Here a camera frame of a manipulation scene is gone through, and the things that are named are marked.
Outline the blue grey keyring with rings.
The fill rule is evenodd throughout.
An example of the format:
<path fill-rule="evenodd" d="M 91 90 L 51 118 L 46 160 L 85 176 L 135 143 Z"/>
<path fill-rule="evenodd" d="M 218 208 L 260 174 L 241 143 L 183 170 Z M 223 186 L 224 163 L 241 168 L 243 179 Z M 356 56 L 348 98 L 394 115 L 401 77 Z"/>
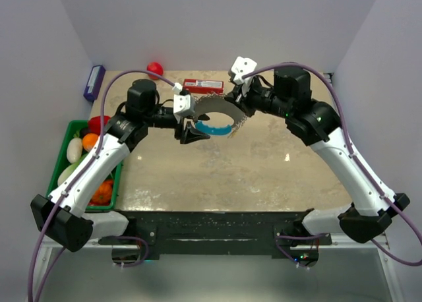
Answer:
<path fill-rule="evenodd" d="M 207 114 L 209 121 L 197 121 L 197 117 Z M 228 137 L 243 126 L 247 116 L 236 106 L 224 100 L 223 95 L 209 94 L 196 98 L 194 126 L 210 136 Z"/>

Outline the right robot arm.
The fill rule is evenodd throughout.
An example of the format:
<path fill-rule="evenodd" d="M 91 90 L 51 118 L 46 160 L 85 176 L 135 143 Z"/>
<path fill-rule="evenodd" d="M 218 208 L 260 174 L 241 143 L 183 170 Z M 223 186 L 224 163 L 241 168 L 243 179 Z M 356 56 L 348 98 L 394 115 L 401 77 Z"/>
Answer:
<path fill-rule="evenodd" d="M 274 69 L 274 83 L 260 83 L 255 65 L 242 60 L 229 70 L 234 89 L 227 100 L 246 116 L 261 111 L 285 120 L 290 133 L 319 155 L 352 199 L 331 210 L 310 210 L 294 227 L 295 240 L 309 244 L 318 234 L 344 233 L 358 243 L 382 234 L 398 210 L 409 205 L 404 193 L 395 193 L 352 145 L 339 111 L 313 99 L 311 75 L 297 63 Z"/>

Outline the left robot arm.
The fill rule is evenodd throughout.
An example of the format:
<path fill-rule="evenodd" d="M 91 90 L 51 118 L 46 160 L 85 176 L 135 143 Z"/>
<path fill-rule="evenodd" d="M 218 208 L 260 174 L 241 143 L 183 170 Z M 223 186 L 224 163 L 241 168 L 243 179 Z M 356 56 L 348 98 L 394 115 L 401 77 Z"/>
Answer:
<path fill-rule="evenodd" d="M 58 188 L 47 196 L 36 195 L 30 207 L 42 237 L 48 236 L 70 252 L 76 252 L 92 238 L 114 236 L 122 244 L 132 243 L 136 227 L 116 212 L 85 218 L 88 203 L 110 173 L 144 139 L 150 127 L 173 129 L 182 144 L 207 139 L 190 121 L 196 121 L 195 98 L 181 85 L 173 87 L 171 107 L 160 103 L 156 84 L 141 79 L 133 82 L 127 99 L 119 104 L 87 157 Z"/>

